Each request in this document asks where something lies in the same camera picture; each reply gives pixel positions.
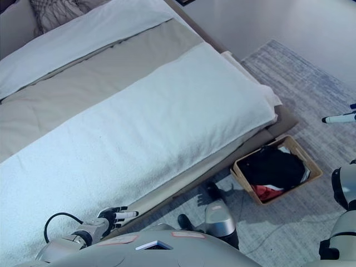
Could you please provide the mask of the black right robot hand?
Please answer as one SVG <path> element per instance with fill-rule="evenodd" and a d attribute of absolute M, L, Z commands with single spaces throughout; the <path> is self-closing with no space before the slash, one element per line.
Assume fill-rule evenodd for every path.
<path fill-rule="evenodd" d="M 322 122 L 326 124 L 355 122 L 355 104 L 351 104 L 350 109 L 352 110 L 350 113 L 323 117 Z"/>

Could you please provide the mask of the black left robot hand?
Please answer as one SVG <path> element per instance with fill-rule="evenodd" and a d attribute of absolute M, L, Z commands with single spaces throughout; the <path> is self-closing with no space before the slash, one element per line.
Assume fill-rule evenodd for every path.
<path fill-rule="evenodd" d="M 126 219 L 138 217 L 138 211 L 129 211 L 128 206 L 108 207 L 99 212 L 98 217 L 103 217 L 108 220 L 108 231 L 111 232 L 115 228 L 119 228 L 121 223 Z"/>

